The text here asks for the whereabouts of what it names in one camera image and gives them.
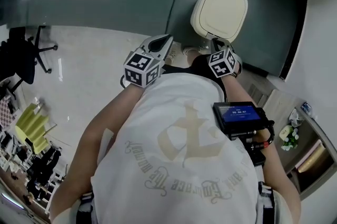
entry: black device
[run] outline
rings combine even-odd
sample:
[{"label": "black device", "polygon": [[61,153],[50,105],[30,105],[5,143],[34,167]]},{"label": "black device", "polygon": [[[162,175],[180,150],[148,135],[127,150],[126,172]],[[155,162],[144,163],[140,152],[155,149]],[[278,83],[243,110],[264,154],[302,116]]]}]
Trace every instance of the black device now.
[{"label": "black device", "polygon": [[[239,138],[242,141],[255,166],[263,165],[265,157],[260,150],[274,139],[274,121],[267,119],[264,110],[251,101],[244,101],[214,103],[213,111],[220,130],[230,140]],[[270,138],[265,142],[254,142],[253,136],[262,129],[269,130]]]}]

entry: black chair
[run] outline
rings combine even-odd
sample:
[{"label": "black chair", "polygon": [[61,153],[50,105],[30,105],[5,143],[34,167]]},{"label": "black chair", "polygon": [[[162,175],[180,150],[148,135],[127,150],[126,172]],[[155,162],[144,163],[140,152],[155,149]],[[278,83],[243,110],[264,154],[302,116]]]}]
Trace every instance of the black chair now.
[{"label": "black chair", "polygon": [[45,28],[45,26],[38,27],[34,44],[32,43],[33,37],[30,37],[28,40],[25,39],[25,27],[11,28],[9,30],[9,39],[7,42],[1,42],[0,81],[13,76],[15,73],[21,78],[14,87],[8,88],[14,98],[16,98],[14,91],[23,81],[30,85],[33,83],[35,65],[37,62],[41,65],[45,73],[50,74],[52,72],[52,69],[46,69],[39,54],[48,50],[57,50],[58,46],[54,45],[53,47],[48,48],[38,47],[41,28]]}]

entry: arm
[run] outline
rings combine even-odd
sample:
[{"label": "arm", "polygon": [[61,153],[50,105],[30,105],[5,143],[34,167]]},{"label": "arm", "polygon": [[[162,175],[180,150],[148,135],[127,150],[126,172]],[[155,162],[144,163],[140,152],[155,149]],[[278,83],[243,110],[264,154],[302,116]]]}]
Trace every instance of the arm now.
[{"label": "arm", "polygon": [[144,90],[129,85],[106,105],[86,127],[78,143],[69,172],[53,197],[51,222],[61,212],[70,208],[82,194],[91,190],[90,178],[97,168],[97,158],[104,130],[107,128],[117,134]]},{"label": "arm", "polygon": [[[227,98],[229,101],[254,102],[233,76],[227,75],[222,77],[221,80],[225,86]],[[258,141],[266,141],[269,136],[269,131],[264,129],[259,132],[259,137],[257,139]],[[271,143],[261,152],[266,157],[266,162],[263,167],[265,183],[282,195],[290,209],[293,223],[299,223],[301,215],[300,196],[294,184],[291,183],[285,174],[274,143]]]}]

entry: shoe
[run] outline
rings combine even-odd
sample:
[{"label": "shoe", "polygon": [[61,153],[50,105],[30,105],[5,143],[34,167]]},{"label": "shoe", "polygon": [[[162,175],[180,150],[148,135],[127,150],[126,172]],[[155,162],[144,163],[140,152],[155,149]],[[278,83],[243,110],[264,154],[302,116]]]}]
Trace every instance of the shoe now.
[{"label": "shoe", "polygon": [[174,62],[174,59],[176,58],[177,54],[180,51],[180,44],[173,43],[171,46],[171,50],[166,58],[169,58],[171,60],[171,64]]},{"label": "shoe", "polygon": [[197,51],[199,52],[200,54],[209,54],[209,49],[208,47],[195,47],[195,46],[186,46],[184,49],[183,49],[183,54],[185,56],[187,56],[188,52],[191,51],[191,50],[194,50],[194,51]]}]

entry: small plant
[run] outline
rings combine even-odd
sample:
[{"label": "small plant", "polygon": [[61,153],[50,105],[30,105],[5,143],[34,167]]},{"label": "small plant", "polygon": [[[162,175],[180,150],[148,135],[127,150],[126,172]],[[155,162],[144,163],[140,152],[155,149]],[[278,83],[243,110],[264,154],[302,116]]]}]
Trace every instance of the small plant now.
[{"label": "small plant", "polygon": [[291,148],[296,148],[298,145],[299,130],[297,128],[291,128],[290,134],[285,138],[283,146],[281,148],[285,151],[289,151]]}]

